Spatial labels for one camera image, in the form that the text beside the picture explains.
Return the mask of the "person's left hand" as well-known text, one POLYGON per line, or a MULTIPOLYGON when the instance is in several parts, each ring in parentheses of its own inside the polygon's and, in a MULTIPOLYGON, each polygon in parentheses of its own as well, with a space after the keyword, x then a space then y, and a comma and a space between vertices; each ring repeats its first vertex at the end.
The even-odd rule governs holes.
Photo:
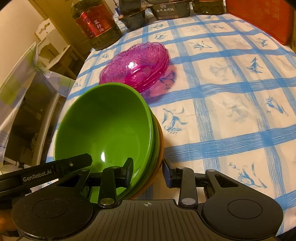
POLYGON ((4 209, 0 210, 0 232, 4 233, 6 231, 15 231, 16 227, 11 218, 11 210, 4 209))

